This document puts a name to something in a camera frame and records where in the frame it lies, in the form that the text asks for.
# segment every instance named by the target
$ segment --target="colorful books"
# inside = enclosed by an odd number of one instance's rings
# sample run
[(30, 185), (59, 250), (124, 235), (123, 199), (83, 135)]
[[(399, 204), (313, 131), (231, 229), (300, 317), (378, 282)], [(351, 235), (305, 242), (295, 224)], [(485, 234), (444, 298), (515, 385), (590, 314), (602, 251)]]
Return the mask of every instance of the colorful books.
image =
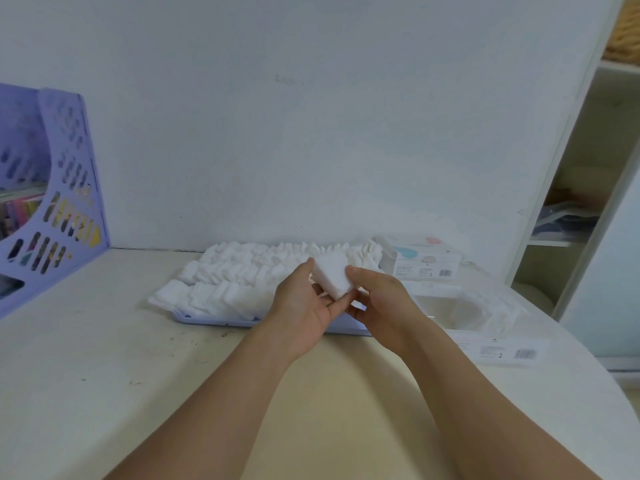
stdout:
[(0, 192), (0, 239), (9, 237), (27, 224), (46, 191), (46, 184), (42, 184), (19, 191)]

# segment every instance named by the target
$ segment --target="forearm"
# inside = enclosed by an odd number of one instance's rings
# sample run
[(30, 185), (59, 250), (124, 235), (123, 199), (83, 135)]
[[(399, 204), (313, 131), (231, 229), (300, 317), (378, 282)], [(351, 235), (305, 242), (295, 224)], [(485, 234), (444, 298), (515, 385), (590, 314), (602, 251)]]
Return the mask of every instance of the forearm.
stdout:
[(277, 335), (257, 326), (107, 480), (240, 478), (288, 364)]
[(403, 360), (468, 480), (597, 479), (503, 396), (435, 323), (420, 320)]

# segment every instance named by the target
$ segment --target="hand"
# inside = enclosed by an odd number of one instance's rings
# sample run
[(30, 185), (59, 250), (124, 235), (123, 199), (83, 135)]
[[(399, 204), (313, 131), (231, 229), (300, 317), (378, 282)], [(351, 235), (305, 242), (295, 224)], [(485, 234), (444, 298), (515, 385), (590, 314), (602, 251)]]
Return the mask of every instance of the hand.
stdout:
[(367, 307), (366, 311), (350, 306), (347, 313), (363, 323), (383, 346), (403, 357), (416, 329), (433, 322), (422, 313), (397, 278), (354, 266), (347, 266), (346, 272), (356, 287), (369, 292), (369, 295), (359, 293), (356, 298)]
[(320, 298), (322, 288), (309, 281), (313, 270), (314, 260), (309, 258), (281, 282), (269, 313), (256, 327), (268, 328), (284, 340), (290, 362), (309, 352), (329, 323), (358, 296), (353, 290), (337, 301), (330, 296)]

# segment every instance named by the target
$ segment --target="white sponge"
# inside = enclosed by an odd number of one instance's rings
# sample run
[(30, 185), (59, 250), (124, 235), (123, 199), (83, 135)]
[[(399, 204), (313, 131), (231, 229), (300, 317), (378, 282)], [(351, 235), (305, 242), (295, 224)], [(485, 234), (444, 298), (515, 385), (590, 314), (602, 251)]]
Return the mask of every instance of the white sponge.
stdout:
[(312, 275), (313, 280), (322, 286), (331, 298), (341, 298), (354, 288), (344, 272), (348, 265), (349, 261), (343, 252), (318, 256)]

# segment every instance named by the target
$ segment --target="right hand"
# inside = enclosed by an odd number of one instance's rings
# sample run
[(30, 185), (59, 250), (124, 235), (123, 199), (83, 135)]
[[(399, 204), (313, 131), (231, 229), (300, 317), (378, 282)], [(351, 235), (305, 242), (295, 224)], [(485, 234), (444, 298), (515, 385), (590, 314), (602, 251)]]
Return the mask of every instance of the right hand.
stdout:
[(417, 328), (430, 320), (397, 278), (355, 266), (347, 266), (346, 273), (356, 288), (369, 292), (356, 298), (366, 310), (350, 306), (347, 313), (363, 323), (380, 344), (403, 357)]

